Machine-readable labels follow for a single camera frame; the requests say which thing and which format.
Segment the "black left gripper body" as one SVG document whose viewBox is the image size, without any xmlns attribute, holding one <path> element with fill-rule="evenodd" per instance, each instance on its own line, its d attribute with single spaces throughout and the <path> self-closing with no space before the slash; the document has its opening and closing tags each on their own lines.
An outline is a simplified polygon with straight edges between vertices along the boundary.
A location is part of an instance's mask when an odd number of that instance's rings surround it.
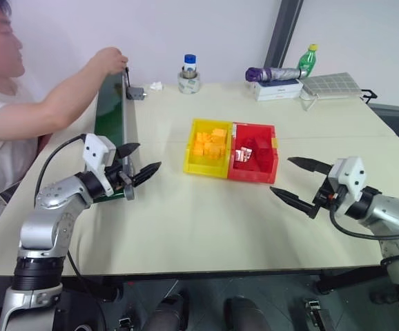
<svg viewBox="0 0 399 331">
<path fill-rule="evenodd" d="M 125 159 L 117 159 L 116 150 L 112 164 L 105 169 L 105 175 L 114 190 L 123 189 L 130 184 L 130 178 L 133 176 L 130 155 Z"/>
</svg>

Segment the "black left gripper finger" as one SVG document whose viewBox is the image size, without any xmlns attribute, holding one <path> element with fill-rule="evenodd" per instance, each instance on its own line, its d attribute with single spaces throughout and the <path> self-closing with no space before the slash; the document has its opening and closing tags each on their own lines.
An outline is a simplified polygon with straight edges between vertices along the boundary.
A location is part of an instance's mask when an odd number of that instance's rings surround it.
<svg viewBox="0 0 399 331">
<path fill-rule="evenodd" d="M 162 162 L 159 161 L 143 167 L 135 176 L 132 177 L 132 186 L 136 188 L 149 180 L 159 170 L 161 164 Z"/>
<path fill-rule="evenodd" d="M 139 143 L 126 143 L 117 147 L 117 159 L 125 159 L 129 155 L 131 155 L 138 147 Z"/>
</svg>

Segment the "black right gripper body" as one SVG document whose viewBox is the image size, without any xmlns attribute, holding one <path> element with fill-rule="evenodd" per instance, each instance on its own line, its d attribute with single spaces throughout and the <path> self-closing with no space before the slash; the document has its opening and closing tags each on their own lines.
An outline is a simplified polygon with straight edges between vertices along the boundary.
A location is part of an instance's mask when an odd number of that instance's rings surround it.
<svg viewBox="0 0 399 331">
<path fill-rule="evenodd" d="M 329 179 L 326 178 L 316 192 L 312 202 L 319 208 L 330 208 L 333 205 L 338 208 L 342 204 L 340 198 L 344 198 L 344 196 L 336 196 L 335 194 L 336 191 L 331 186 Z"/>
</svg>

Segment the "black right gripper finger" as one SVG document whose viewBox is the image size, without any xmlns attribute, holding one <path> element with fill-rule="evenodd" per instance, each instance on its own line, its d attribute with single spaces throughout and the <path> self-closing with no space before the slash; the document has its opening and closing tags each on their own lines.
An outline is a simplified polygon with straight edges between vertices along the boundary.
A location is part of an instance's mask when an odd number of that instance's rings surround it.
<svg viewBox="0 0 399 331">
<path fill-rule="evenodd" d="M 276 195 L 279 199 L 285 202 L 285 204 L 305 213 L 311 219 L 315 218 L 315 206 L 301 200 L 298 195 L 283 189 L 274 188 L 273 186 L 270 187 L 270 190 L 274 195 Z"/>
<path fill-rule="evenodd" d="M 304 157 L 289 157 L 287 160 L 309 172 L 329 173 L 331 170 L 330 164 L 323 163 L 315 159 L 309 159 Z"/>
</svg>

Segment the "person's right hand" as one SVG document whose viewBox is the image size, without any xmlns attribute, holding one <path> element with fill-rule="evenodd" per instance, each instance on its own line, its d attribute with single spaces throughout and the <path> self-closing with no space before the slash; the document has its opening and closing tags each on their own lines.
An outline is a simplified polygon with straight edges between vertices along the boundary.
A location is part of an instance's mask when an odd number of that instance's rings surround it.
<svg viewBox="0 0 399 331">
<path fill-rule="evenodd" d="M 123 55 L 118 48 L 108 47 L 99 50 L 88 64 L 105 75 L 117 74 L 126 69 L 128 57 Z"/>
</svg>

